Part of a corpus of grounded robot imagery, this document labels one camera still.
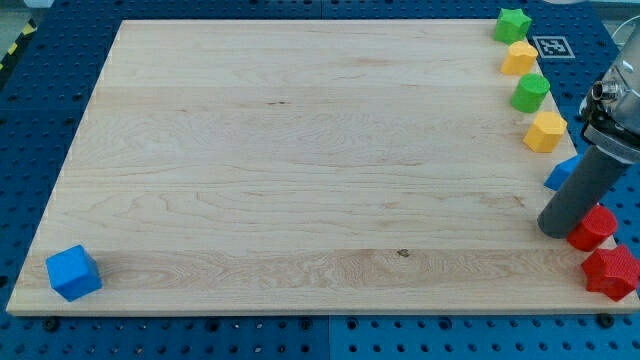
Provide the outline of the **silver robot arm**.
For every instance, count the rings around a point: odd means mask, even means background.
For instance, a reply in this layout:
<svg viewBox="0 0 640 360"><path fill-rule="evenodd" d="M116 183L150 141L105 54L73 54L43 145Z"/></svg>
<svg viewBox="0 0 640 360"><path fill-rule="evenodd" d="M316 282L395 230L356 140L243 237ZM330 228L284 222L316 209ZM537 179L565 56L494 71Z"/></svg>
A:
<svg viewBox="0 0 640 360"><path fill-rule="evenodd" d="M639 26L580 106L583 137L623 163L639 162Z"/></svg>

